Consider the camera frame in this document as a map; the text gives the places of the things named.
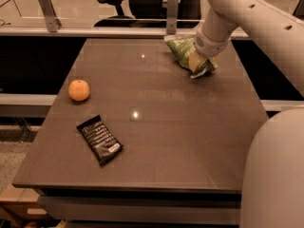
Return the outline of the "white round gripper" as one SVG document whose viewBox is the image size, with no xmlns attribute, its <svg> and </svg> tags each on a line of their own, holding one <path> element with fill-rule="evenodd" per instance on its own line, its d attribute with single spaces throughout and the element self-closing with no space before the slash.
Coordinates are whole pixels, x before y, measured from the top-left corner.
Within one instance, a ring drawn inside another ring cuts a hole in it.
<svg viewBox="0 0 304 228">
<path fill-rule="evenodd" d="M 199 27 L 194 37 L 196 51 L 193 51 L 189 56 L 189 68 L 194 74 L 205 72 L 208 65 L 207 58 L 209 58 L 213 68 L 218 68 L 217 55 L 225 50 L 228 42 L 228 39 L 220 42 L 209 39 L 202 27 Z"/>
</svg>

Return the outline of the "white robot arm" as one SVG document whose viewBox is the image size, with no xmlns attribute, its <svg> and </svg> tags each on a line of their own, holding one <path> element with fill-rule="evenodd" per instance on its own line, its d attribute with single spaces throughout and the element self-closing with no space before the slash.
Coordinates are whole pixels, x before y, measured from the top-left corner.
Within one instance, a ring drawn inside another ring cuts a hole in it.
<svg viewBox="0 0 304 228">
<path fill-rule="evenodd" d="M 205 58 L 221 53 L 240 28 L 269 60 L 245 61 L 257 94 L 287 100 L 304 92 L 304 24 L 265 0 L 207 0 L 210 9 L 195 47 Z M 263 124 L 244 169 L 239 228 L 304 228 L 304 109 L 285 107 Z"/>
</svg>

